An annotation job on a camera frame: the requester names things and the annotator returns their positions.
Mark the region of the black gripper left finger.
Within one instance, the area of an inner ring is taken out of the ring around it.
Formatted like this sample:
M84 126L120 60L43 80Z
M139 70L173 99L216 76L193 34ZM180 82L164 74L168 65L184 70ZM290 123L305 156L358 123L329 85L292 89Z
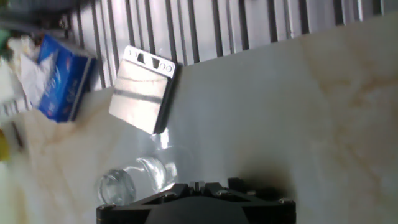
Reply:
M188 184L174 184L170 189L137 201L138 205L162 205L171 202L193 204L197 201L193 187Z

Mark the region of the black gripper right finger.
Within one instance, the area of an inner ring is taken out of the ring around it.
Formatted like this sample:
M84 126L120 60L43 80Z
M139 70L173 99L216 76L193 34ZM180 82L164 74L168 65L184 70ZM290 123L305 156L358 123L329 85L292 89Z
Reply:
M196 191L199 204L281 204L282 191L269 184L261 185L239 177L227 179L227 185L219 182L199 182Z

